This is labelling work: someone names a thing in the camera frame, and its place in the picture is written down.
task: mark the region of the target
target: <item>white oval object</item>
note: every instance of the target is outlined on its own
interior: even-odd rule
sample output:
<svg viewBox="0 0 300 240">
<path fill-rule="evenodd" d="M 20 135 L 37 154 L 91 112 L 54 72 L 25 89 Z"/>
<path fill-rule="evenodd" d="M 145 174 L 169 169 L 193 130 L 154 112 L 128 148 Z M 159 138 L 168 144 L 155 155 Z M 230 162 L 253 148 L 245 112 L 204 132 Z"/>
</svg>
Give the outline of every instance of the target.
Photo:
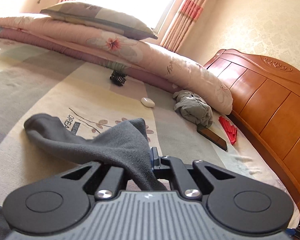
<svg viewBox="0 0 300 240">
<path fill-rule="evenodd" d="M 141 98 L 141 103 L 146 107 L 154 108 L 155 103 L 150 98 Z"/>
</svg>

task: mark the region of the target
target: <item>black smartphone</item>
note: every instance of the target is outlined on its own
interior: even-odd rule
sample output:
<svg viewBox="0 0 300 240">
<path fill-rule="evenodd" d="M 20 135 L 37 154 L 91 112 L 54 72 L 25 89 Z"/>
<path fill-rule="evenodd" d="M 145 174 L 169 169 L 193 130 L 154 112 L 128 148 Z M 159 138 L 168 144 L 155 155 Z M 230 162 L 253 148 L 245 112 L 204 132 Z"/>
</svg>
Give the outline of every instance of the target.
<svg viewBox="0 0 300 240">
<path fill-rule="evenodd" d="M 213 142 L 215 145 L 219 146 L 223 150 L 227 150 L 227 143 L 221 137 L 216 135 L 213 131 L 204 127 L 202 124 L 197 125 L 197 132 L 207 138 L 209 141 Z"/>
</svg>

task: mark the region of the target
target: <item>bed frame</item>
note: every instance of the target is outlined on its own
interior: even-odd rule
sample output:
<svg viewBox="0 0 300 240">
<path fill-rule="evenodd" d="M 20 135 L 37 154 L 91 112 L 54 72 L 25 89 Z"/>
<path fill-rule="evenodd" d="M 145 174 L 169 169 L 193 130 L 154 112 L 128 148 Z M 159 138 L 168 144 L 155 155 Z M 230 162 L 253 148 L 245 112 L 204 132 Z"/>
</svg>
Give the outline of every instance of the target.
<svg viewBox="0 0 300 240">
<path fill-rule="evenodd" d="M 272 57 L 221 49 L 204 67 L 233 96 L 228 116 L 283 182 L 300 211 L 300 71 Z"/>
</svg>

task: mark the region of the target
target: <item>beige wallpaper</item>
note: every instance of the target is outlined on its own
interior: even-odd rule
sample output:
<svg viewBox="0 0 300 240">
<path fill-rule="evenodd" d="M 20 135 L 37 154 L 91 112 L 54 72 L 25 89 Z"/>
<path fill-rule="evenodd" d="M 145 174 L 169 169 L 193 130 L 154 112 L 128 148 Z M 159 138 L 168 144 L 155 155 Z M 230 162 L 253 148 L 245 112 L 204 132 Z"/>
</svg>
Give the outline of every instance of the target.
<svg viewBox="0 0 300 240">
<path fill-rule="evenodd" d="M 205 64 L 219 49 L 237 49 L 300 70 L 300 0 L 215 0 L 206 8 L 180 54 Z"/>
</svg>

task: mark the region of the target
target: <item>red object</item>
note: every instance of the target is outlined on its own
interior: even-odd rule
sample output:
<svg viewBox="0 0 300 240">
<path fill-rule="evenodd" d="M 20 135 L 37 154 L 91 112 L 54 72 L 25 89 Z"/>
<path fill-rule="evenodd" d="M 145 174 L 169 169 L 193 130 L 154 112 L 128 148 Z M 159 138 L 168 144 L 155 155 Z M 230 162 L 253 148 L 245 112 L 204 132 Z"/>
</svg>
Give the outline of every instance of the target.
<svg viewBox="0 0 300 240">
<path fill-rule="evenodd" d="M 237 141 L 238 129 L 234 125 L 231 125 L 230 122 L 223 116 L 219 117 L 219 122 L 221 123 L 223 129 L 226 131 L 230 143 L 233 145 Z"/>
</svg>

